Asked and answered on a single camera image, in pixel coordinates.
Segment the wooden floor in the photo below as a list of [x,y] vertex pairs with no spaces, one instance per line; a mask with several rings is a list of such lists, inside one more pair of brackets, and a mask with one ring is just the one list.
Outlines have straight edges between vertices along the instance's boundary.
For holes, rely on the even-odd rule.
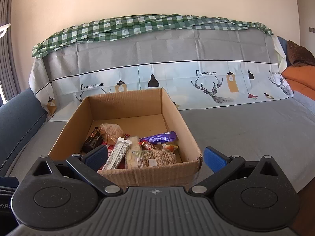
[[300,236],[315,236],[315,178],[298,195],[300,211],[291,227]]

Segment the silver screw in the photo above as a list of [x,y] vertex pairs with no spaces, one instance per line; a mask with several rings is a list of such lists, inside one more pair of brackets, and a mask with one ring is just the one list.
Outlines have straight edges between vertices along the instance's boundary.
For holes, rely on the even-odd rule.
[[207,188],[204,187],[203,185],[195,185],[192,187],[192,192],[195,194],[202,194],[207,191]]
[[109,185],[105,187],[105,192],[109,194],[115,194],[120,191],[120,187],[117,185]]

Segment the brown pillow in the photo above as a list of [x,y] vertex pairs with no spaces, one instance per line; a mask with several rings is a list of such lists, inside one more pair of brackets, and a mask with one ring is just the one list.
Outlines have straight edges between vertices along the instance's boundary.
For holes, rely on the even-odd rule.
[[305,47],[297,45],[292,41],[287,43],[287,56],[292,66],[315,66],[313,54]]

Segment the orange cushion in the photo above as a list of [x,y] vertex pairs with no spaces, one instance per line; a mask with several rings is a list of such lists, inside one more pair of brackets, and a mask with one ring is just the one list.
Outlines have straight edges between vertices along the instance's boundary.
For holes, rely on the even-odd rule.
[[288,84],[290,85],[292,90],[296,90],[299,93],[315,100],[315,90],[310,89],[309,87],[306,87],[303,84],[300,84],[298,82],[292,81],[287,79]]
[[293,80],[315,90],[315,66],[289,66],[284,70],[282,76],[285,79]]

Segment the crosshair symbol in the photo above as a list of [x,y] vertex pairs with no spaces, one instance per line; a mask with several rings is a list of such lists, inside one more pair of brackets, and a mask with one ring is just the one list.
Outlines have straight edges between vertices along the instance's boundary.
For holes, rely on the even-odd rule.
[[151,191],[151,193],[153,193],[153,194],[157,195],[157,194],[159,194],[159,193],[160,193],[160,190],[158,190],[158,189],[154,189],[154,190],[152,190],[152,191]]

